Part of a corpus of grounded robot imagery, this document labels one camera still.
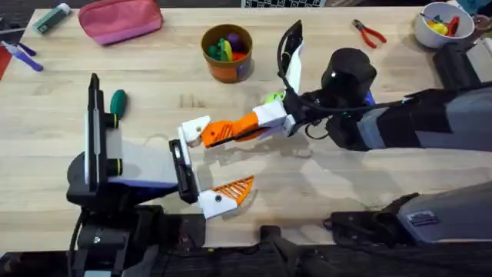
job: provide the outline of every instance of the black cable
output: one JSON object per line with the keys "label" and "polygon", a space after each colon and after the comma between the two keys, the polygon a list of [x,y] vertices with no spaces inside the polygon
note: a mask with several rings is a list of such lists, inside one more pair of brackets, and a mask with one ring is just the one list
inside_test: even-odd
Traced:
{"label": "black cable", "polygon": [[316,140],[319,140],[319,139],[325,139],[325,138],[327,138],[327,137],[330,135],[328,132],[326,132],[326,134],[325,134],[325,135],[322,135],[321,137],[317,137],[317,138],[315,138],[315,137],[313,137],[313,136],[309,133],[309,127],[310,127],[310,126],[312,126],[312,124],[311,124],[311,123],[307,124],[307,125],[306,125],[306,128],[304,128],[304,133],[305,133],[305,134],[306,134],[306,136],[307,136],[308,138],[310,138],[310,139],[316,139]]}
{"label": "black cable", "polygon": [[287,78],[285,78],[285,71],[282,68],[282,47],[284,46],[285,41],[287,40],[287,37],[293,32],[295,28],[297,28],[301,24],[301,20],[298,20],[295,22],[285,33],[282,35],[280,39],[280,43],[278,43],[278,48],[277,48],[277,65],[278,65],[278,75],[282,79],[282,82],[285,85],[285,91],[286,93],[290,93],[292,95],[295,95],[299,101],[311,108],[317,109],[318,111],[321,112],[329,112],[329,113],[341,113],[341,112],[361,112],[361,111],[368,111],[371,109],[375,108],[386,108],[386,107],[394,107],[394,106],[399,106],[404,103],[404,101],[395,101],[395,102],[388,102],[388,103],[380,103],[380,104],[375,104],[375,105],[367,105],[363,107],[357,107],[357,108],[325,108],[321,107],[319,105],[316,105],[312,102],[307,101],[306,99],[303,99],[302,97],[299,97],[297,93],[294,92],[294,89],[291,87],[291,84],[289,84]]}
{"label": "black cable", "polygon": [[84,208],[81,209],[80,214],[78,215],[77,222],[75,223],[74,231],[71,234],[70,246],[68,247],[67,252],[67,270],[68,277],[73,276],[73,262],[74,262],[74,251],[75,251],[75,243],[77,242],[78,232],[82,223],[86,220],[88,215],[88,211]]}

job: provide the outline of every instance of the orange cup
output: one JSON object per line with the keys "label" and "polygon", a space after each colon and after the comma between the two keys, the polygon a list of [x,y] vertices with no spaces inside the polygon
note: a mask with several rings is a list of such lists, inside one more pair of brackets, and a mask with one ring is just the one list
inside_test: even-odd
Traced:
{"label": "orange cup", "polygon": [[[221,62],[208,56],[208,47],[217,45],[221,38],[227,38],[232,32],[239,35],[239,38],[243,42],[244,49],[247,52],[246,55],[242,59],[233,62]],[[203,51],[203,56],[207,60],[210,73],[221,82],[239,82],[245,80],[251,73],[253,39],[251,39],[248,31],[240,26],[223,24],[208,29],[201,38],[201,50]]]}

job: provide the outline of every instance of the green toy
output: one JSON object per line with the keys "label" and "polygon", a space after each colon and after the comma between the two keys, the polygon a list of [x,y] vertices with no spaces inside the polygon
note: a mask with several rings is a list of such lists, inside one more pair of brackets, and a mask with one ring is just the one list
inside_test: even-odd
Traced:
{"label": "green toy", "polygon": [[121,119],[125,114],[126,105],[128,104],[128,96],[123,89],[117,90],[111,98],[109,111],[116,114],[118,119]]}
{"label": "green toy", "polygon": [[221,60],[220,52],[217,50],[217,46],[215,45],[210,45],[208,47],[207,55],[211,58],[214,58],[216,60]]}
{"label": "green toy", "polygon": [[279,91],[279,92],[274,92],[269,95],[264,99],[264,103],[268,104],[270,102],[275,101],[276,99],[284,100],[285,98],[285,92],[284,91]]}
{"label": "green toy", "polygon": [[208,46],[207,55],[220,62],[232,62],[231,44],[227,40],[221,38],[217,46]]}

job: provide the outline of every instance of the red object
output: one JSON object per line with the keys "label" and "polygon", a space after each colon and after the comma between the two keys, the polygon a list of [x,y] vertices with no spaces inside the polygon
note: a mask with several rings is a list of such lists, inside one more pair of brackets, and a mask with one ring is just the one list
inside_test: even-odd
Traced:
{"label": "red object", "polygon": [[367,37],[367,34],[373,35],[374,37],[378,38],[381,42],[386,43],[386,38],[380,33],[376,32],[375,30],[366,27],[362,22],[358,21],[357,19],[354,19],[352,21],[352,25],[357,28],[362,34],[362,39],[364,42],[369,45],[372,48],[376,48],[377,46]]}
{"label": "red object", "polygon": [[78,13],[80,26],[100,45],[159,30],[163,18],[154,0],[103,0]]}
{"label": "red object", "polygon": [[451,19],[451,22],[449,22],[449,25],[447,26],[446,36],[456,35],[456,30],[458,30],[459,25],[460,25],[460,17],[459,16],[453,17],[453,19]]}
{"label": "red object", "polygon": [[238,61],[238,60],[244,58],[245,56],[246,56],[246,54],[241,53],[241,52],[232,52],[232,60],[233,61]]}
{"label": "red object", "polygon": [[3,73],[7,69],[11,57],[12,55],[10,55],[5,47],[0,47],[0,80],[2,80]]}

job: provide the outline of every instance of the white bowl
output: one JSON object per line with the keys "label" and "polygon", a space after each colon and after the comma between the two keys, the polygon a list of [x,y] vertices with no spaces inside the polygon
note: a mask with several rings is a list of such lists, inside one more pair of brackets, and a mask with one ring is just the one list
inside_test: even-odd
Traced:
{"label": "white bowl", "polygon": [[427,21],[430,21],[429,18],[418,15],[415,19],[415,37],[421,44],[429,48],[440,48],[448,42],[458,42],[470,36],[474,32],[474,20],[464,10],[458,8],[457,6],[443,2],[435,2],[426,5],[422,13],[430,18],[434,18],[439,15],[442,21],[448,23],[454,16],[460,17],[460,24],[456,30],[456,35],[453,37],[447,37],[435,32],[431,29],[431,27],[429,27],[429,25],[427,25]]}

